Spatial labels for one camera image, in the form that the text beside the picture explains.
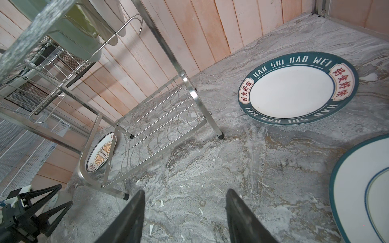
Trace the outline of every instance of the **black rubber foot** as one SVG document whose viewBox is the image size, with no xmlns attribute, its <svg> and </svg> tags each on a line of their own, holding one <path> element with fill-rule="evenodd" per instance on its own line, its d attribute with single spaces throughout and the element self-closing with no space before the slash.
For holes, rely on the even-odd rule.
<svg viewBox="0 0 389 243">
<path fill-rule="evenodd" d="M 126 193 L 126 196 L 123 198 L 123 200 L 128 200 L 130 198 L 130 195 L 128 193 Z"/>
<path fill-rule="evenodd" d="M 219 139 L 223 139 L 224 138 L 224 133 L 221 133 L 220 136 L 217 136 Z"/>
</svg>

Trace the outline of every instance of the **orange sunburst design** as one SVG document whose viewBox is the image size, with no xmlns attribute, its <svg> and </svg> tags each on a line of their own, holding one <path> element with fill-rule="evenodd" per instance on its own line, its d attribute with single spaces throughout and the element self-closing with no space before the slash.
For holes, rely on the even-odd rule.
<svg viewBox="0 0 389 243">
<path fill-rule="evenodd" d="M 95 162 L 94 164 L 96 166 L 100 165 L 103 162 L 103 157 L 101 157 L 99 154 L 95 157 Z"/>
<path fill-rule="evenodd" d="M 104 144 L 104 146 L 102 147 L 102 149 L 107 152 L 109 154 L 109 151 L 111 151 L 111 144 L 112 142 L 107 142 L 106 144 Z"/>
</svg>

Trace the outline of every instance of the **red chinese characters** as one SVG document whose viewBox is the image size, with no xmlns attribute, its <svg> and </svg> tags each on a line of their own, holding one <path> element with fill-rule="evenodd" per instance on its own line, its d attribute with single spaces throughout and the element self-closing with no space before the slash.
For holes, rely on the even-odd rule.
<svg viewBox="0 0 389 243">
<path fill-rule="evenodd" d="M 347 87 L 350 87 L 350 82 L 344 82 L 342 84 L 339 85 L 339 89 L 345 89 Z"/>
<path fill-rule="evenodd" d="M 334 101 L 344 100 L 349 97 L 354 88 L 354 74 L 344 63 L 336 64 L 330 69 L 329 75 L 335 82 L 335 91 L 332 99 Z"/>
<path fill-rule="evenodd" d="M 340 78 L 338 78 L 338 80 L 339 80 L 339 82 L 346 81 L 347 77 L 348 77 L 348 75 L 342 75 Z"/>
<path fill-rule="evenodd" d="M 341 90 L 341 91 L 338 91 L 338 94 L 335 97 L 343 96 L 343 95 L 346 95 L 347 93 L 348 93 L 347 90 Z"/>
<path fill-rule="evenodd" d="M 333 74 L 335 74 L 335 76 L 338 76 L 340 74 L 342 74 L 343 72 L 345 72 L 346 70 L 340 68 L 340 69 L 337 69 L 335 72 L 333 72 Z"/>
<path fill-rule="evenodd" d="M 240 90 L 239 90 L 239 102 L 243 105 L 248 105 L 250 103 L 250 89 L 254 85 L 254 80 L 252 78 L 247 78 L 243 81 Z"/>
</svg>

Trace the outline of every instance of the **plate with orange sunburst design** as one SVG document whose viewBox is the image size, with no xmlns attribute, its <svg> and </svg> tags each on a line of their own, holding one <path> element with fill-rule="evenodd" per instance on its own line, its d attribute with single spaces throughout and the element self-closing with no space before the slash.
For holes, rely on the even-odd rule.
<svg viewBox="0 0 389 243">
<path fill-rule="evenodd" d="M 86 170 L 88 172 L 96 171 L 107 161 L 113 138 L 114 133 L 108 133 L 95 146 L 86 163 Z"/>
</svg>

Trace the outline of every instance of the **plate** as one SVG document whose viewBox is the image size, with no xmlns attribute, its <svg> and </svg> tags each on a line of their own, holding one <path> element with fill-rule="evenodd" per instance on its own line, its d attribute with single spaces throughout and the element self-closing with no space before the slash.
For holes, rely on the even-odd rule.
<svg viewBox="0 0 389 243">
<path fill-rule="evenodd" d="M 358 74 L 343 58 L 324 52 L 298 52 L 255 68 L 239 87 L 247 115 L 272 125 L 323 119 L 343 108 L 358 89 Z"/>
<path fill-rule="evenodd" d="M 389 134 L 364 141 L 336 163 L 329 198 L 346 243 L 389 242 Z"/>
<path fill-rule="evenodd" d="M 11 2 L 24 16 L 32 21 L 50 1 L 11 0 Z M 80 19 L 87 21 L 84 15 L 79 17 Z M 101 46 L 101 43 L 96 38 L 85 34 L 66 18 L 58 20 L 57 23 L 50 28 L 47 35 L 57 42 L 62 48 L 83 60 L 90 58 L 91 55 Z M 97 62 L 100 57 L 101 51 L 94 55 L 90 62 Z"/>
<path fill-rule="evenodd" d="M 86 163 L 86 171 L 94 172 L 107 161 L 114 133 L 105 135 L 93 149 Z"/>
<path fill-rule="evenodd" d="M 119 0 L 89 0 L 89 2 L 114 31 L 118 31 L 126 23 Z M 125 36 L 126 28 L 118 35 Z"/>
</svg>

